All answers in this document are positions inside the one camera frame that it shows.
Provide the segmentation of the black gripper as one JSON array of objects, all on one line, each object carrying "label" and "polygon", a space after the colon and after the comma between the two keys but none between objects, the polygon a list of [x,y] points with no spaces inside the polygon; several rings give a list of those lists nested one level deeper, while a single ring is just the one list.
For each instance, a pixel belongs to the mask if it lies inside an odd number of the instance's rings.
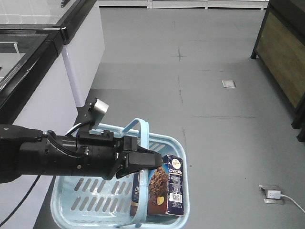
[{"label": "black gripper", "polygon": [[120,179],[163,164],[160,153],[138,146],[137,138],[116,138],[112,131],[77,137],[49,133],[44,152],[44,174]]}]

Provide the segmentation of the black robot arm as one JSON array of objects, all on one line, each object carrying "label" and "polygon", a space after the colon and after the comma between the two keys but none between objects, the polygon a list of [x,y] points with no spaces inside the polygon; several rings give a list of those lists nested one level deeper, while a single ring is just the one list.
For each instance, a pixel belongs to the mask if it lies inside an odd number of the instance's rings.
[{"label": "black robot arm", "polygon": [[81,127],[76,136],[56,135],[17,125],[0,126],[0,181],[22,175],[101,177],[111,180],[163,163],[161,154],[138,145],[135,136],[117,138],[104,130],[91,134]]}]

